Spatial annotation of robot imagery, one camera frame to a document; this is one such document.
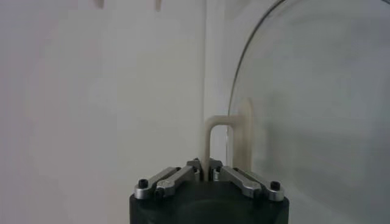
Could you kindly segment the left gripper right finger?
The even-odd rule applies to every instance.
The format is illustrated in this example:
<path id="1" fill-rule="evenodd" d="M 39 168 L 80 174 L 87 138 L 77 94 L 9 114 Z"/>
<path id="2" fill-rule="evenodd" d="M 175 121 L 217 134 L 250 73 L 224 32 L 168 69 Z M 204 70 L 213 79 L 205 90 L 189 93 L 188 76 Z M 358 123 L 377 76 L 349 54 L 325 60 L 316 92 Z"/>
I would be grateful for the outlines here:
<path id="1" fill-rule="evenodd" d="M 278 181 L 268 181 L 259 175 L 239 168 L 224 166 L 221 161 L 210 160 L 210 180 L 227 181 L 238 187 L 241 193 L 249 198 L 264 197 L 269 201 L 280 202 L 285 194 Z"/>

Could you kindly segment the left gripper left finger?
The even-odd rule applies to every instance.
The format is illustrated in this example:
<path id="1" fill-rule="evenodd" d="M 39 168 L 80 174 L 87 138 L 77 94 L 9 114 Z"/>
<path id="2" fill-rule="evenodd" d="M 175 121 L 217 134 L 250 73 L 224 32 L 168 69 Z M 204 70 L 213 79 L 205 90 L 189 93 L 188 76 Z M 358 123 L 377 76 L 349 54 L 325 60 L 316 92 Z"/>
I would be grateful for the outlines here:
<path id="1" fill-rule="evenodd" d="M 196 158 L 188 161 L 183 167 L 167 167 L 148 179 L 138 180 L 133 196 L 138 200 L 171 197 L 184 182 L 201 179 L 202 168 Z"/>

